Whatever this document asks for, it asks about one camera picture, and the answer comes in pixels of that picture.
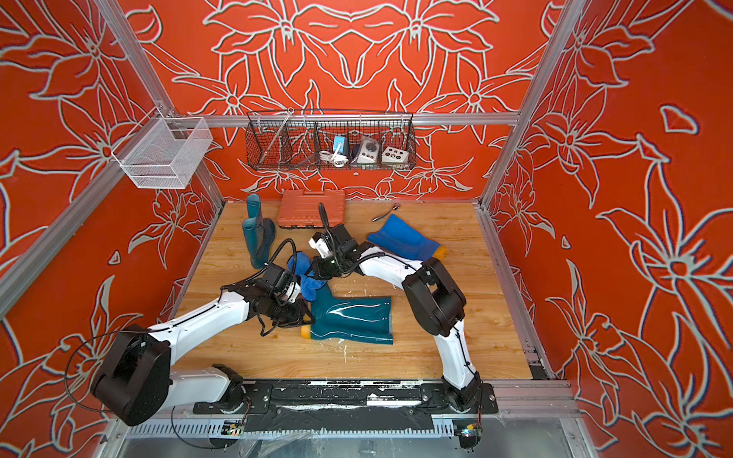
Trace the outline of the blue microfiber cloth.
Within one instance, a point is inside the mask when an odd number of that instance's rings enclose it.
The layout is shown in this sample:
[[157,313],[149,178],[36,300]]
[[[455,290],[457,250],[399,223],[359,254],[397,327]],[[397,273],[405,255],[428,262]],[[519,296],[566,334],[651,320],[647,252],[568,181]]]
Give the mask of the blue microfiber cloth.
[[326,285],[326,281],[317,280],[313,272],[311,259],[304,252],[298,251],[287,262],[287,269],[299,278],[301,294],[308,302],[316,300],[317,291]]

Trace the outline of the blue rubber boot orange sole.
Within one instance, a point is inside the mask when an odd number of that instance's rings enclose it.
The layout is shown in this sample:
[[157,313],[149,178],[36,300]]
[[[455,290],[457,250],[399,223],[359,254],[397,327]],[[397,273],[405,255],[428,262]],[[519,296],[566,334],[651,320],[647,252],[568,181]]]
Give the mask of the blue rubber boot orange sole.
[[369,242],[401,258],[427,261],[435,258],[443,261],[448,249],[431,240],[395,215],[387,218],[383,227],[366,237]]

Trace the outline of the teal rubber boot orange sole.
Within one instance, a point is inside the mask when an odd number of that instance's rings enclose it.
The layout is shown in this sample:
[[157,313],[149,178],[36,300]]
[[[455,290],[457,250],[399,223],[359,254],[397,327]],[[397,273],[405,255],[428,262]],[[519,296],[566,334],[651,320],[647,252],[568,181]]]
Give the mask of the teal rubber boot orange sole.
[[242,222],[242,232],[252,267],[262,269],[270,258],[276,235],[275,223],[263,216],[262,200],[257,194],[246,198],[246,207],[247,218]]

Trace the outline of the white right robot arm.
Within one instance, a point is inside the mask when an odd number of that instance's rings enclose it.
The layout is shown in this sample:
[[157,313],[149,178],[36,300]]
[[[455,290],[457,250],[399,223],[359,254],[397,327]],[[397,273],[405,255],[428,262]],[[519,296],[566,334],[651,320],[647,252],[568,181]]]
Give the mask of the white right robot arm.
[[357,273],[401,289],[416,322],[435,339],[454,404],[465,410],[476,402],[481,377],[465,337],[467,300],[442,261],[412,261],[371,242],[359,244],[341,224],[315,233],[308,245],[317,252],[312,272],[319,281]]

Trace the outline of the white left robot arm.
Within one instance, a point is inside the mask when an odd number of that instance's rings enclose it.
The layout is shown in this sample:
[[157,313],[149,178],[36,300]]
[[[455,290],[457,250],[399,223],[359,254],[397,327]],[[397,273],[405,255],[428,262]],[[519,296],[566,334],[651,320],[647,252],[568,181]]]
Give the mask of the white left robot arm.
[[253,318],[269,318],[274,328],[316,322],[297,285],[282,293],[242,282],[225,285],[217,299],[179,318],[121,330],[95,374],[91,393],[130,427],[160,410],[190,404],[234,413],[249,403],[240,374],[223,364],[200,371],[173,367],[194,348]]

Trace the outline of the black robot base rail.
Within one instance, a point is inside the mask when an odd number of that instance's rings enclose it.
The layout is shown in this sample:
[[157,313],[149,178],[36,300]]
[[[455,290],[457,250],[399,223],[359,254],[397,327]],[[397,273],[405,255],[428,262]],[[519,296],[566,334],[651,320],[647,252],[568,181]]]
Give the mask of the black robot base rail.
[[456,435],[499,412],[494,388],[479,387],[460,405],[441,381],[260,380],[244,384],[236,410],[194,404],[208,415],[238,425],[241,433],[324,433],[332,435]]

